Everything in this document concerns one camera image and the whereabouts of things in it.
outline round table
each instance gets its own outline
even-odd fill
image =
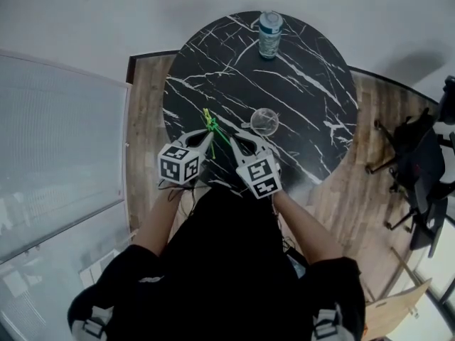
[[[178,52],[164,89],[164,122],[171,141],[204,129],[209,109],[229,136],[267,107],[279,127],[268,142],[282,167],[282,184],[313,187],[337,167],[352,142],[358,105],[349,67],[332,43],[308,24],[282,14],[279,53],[258,51],[259,11],[226,16],[197,32]],[[232,149],[215,133],[201,180],[236,194],[245,185]]]

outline office chair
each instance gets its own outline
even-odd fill
[[[429,257],[434,255],[444,220],[453,219],[446,215],[447,196],[455,190],[455,181],[443,183],[440,181],[445,172],[444,157],[441,146],[453,148],[455,154],[455,133],[446,140],[434,132],[436,122],[448,125],[455,124],[455,77],[448,76],[445,80],[444,95],[435,114],[429,114],[425,109],[417,118],[407,117],[399,125],[393,135],[375,120],[374,127],[384,133],[392,145],[395,156],[388,162],[372,168],[365,167],[367,174],[374,174],[389,168],[393,184],[389,188],[396,193],[404,188],[405,199],[409,203],[409,212],[394,226],[389,222],[385,226],[394,230],[412,217],[412,227],[408,232],[414,233],[410,244],[411,250],[421,249],[431,245]]]

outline forearm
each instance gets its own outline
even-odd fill
[[[274,205],[310,264],[343,256],[343,248],[324,226],[283,190],[274,194]]]
[[[159,256],[166,246],[176,217],[182,190],[163,190],[156,199],[149,216],[142,223],[133,239],[133,244],[144,247]]]

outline clear plastic cup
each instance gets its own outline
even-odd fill
[[[279,125],[278,115],[271,109],[258,109],[253,112],[250,127],[257,135],[272,135]]]

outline curved wall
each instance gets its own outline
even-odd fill
[[[130,55],[179,49],[229,13],[310,23],[349,65],[439,100],[455,72],[455,0],[0,0],[0,48],[124,80]]]

